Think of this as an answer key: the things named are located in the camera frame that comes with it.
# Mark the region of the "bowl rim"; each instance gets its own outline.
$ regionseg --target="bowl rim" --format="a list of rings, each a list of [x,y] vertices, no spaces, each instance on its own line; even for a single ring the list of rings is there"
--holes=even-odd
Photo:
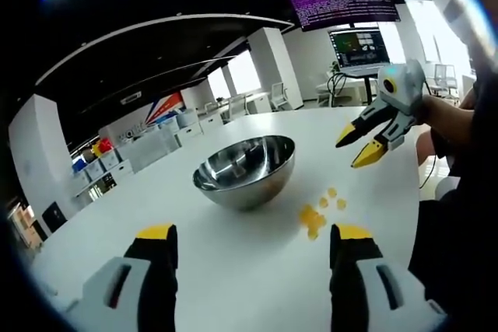
[[[255,137],[253,137],[253,138],[248,138],[248,139],[240,140],[240,141],[238,141],[238,142],[236,142],[236,143],[233,143],[232,145],[229,145],[229,146],[227,146],[227,147],[225,147],[225,148],[223,148],[223,149],[220,149],[218,152],[213,153],[212,155],[210,155],[210,157],[208,157],[208,158],[207,158],[207,160],[208,160],[208,159],[210,159],[211,157],[213,157],[216,153],[222,152],[222,151],[224,151],[225,149],[228,149],[228,148],[230,148],[230,147],[233,147],[233,146],[234,146],[234,145],[236,145],[236,144],[239,144],[239,143],[241,143],[241,142],[248,142],[248,141],[250,141],[250,140],[259,139],[259,138],[285,138],[285,139],[287,139],[287,140],[290,140],[290,141],[291,141],[291,144],[292,144],[292,145],[293,145],[293,147],[294,147],[293,152],[292,152],[292,154],[290,155],[290,157],[289,157],[289,158],[288,158],[288,159],[287,159],[287,160],[286,160],[286,161],[285,161],[282,165],[280,165],[280,166],[279,166],[279,167],[277,167],[275,170],[273,170],[273,173],[268,174],[267,176],[264,176],[264,177],[262,177],[261,179],[258,179],[258,180],[253,180],[253,181],[251,181],[251,182],[249,182],[249,183],[243,184],[243,185],[241,185],[241,186],[230,187],[230,188],[224,188],[224,189],[222,189],[222,190],[204,190],[204,189],[202,189],[202,188],[198,187],[198,186],[197,186],[197,184],[195,183],[195,178],[194,178],[194,176],[195,176],[195,174],[198,172],[199,167],[201,167],[201,165],[205,162],[205,161],[204,161],[204,162],[202,162],[202,163],[201,163],[201,165],[199,165],[199,166],[197,167],[197,169],[195,169],[194,173],[192,174],[192,182],[194,183],[195,187],[196,187],[198,190],[202,190],[202,191],[206,191],[206,192],[215,192],[215,193],[219,193],[219,192],[220,192],[220,193],[221,193],[221,192],[227,192],[227,191],[229,191],[229,190],[238,190],[239,188],[250,186],[250,185],[252,185],[252,184],[255,184],[255,183],[257,183],[257,182],[261,182],[262,180],[265,180],[265,179],[267,179],[267,178],[271,177],[271,176],[272,176],[272,175],[274,175],[277,171],[279,171],[281,168],[283,168],[285,165],[287,165],[287,164],[288,164],[288,163],[289,163],[289,162],[290,162],[290,161],[294,158],[294,155],[296,154],[296,143],[295,143],[295,141],[294,141],[294,140],[292,140],[291,138],[289,138],[288,136],[285,136],[285,135],[262,135],[262,136],[255,136]]]

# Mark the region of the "round table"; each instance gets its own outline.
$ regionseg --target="round table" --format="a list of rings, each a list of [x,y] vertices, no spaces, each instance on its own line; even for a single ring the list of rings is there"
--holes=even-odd
[[[419,174],[414,139],[362,169],[350,164],[374,136],[342,149],[335,141],[361,107],[246,116],[160,159],[65,223],[44,244],[33,271],[59,299],[81,297],[82,284],[135,234],[172,222],[178,229],[178,331],[328,330],[329,233],[334,222],[368,228],[385,257],[408,266],[416,234]],[[296,164],[282,192],[265,208],[237,212],[213,204],[191,176],[214,152],[245,138],[285,135]],[[317,206],[327,189],[347,200]],[[325,215],[311,241],[299,224],[304,204]]]

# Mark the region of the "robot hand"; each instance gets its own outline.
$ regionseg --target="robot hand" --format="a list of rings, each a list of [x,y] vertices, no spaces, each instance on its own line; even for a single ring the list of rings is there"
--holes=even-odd
[[[377,98],[339,136],[336,148],[351,144],[368,134],[377,125],[389,124],[365,145],[352,161],[358,168],[375,163],[388,151],[403,144],[405,134],[416,123],[415,112],[422,102],[422,87],[426,76],[417,60],[379,70]]]

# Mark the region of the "stainless steel bowl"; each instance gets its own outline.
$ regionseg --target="stainless steel bowl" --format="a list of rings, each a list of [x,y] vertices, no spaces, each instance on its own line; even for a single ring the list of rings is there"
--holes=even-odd
[[[295,148],[292,139],[276,135],[238,142],[204,161],[194,172],[194,185],[222,206],[256,208],[286,185]]]

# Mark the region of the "black ceiling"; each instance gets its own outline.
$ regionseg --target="black ceiling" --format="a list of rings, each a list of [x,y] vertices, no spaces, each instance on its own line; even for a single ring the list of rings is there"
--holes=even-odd
[[[12,64],[2,109],[12,118],[33,92],[58,103],[66,141],[78,145],[127,112],[186,86],[202,65],[235,40],[263,26],[286,25],[255,19],[182,19],[121,33],[88,47],[35,82],[61,59],[108,33],[178,14],[237,14],[296,22],[288,0],[8,0]],[[238,47],[237,53],[244,45]],[[210,68],[223,64],[219,61]],[[142,99],[119,100],[138,90]]]

